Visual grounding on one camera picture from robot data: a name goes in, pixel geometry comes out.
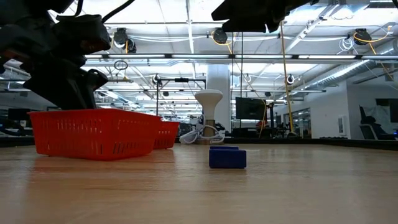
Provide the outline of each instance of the television screen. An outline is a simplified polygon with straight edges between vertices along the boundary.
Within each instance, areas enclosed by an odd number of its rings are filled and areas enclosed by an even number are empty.
[[[236,97],[236,119],[262,120],[266,107],[262,100]]]

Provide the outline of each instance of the red plastic basket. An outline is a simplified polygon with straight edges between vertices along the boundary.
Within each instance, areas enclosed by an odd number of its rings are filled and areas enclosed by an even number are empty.
[[[163,121],[155,140],[154,149],[173,148],[179,125],[179,122]]]
[[[30,114],[36,151],[110,161],[152,152],[160,117],[116,109]]]

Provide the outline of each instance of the office chair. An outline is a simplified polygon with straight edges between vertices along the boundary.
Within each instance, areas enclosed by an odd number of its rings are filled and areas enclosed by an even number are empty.
[[[393,134],[387,134],[385,130],[381,128],[381,125],[376,123],[374,117],[366,116],[362,106],[359,106],[359,110],[361,111],[361,125],[359,125],[359,127],[365,139],[396,140]]]

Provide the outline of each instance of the column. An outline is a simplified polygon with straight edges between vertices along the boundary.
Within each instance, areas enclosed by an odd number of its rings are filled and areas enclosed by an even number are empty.
[[[207,65],[207,89],[219,90],[223,98],[215,110],[216,123],[220,123],[225,130],[231,132],[231,78],[228,65]]]

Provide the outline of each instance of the blue block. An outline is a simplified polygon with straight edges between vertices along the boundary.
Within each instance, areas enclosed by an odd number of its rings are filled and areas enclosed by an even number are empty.
[[[244,169],[246,168],[246,151],[210,149],[209,166],[212,169]]]
[[[210,150],[212,149],[228,149],[228,150],[239,150],[238,146],[210,146]]]

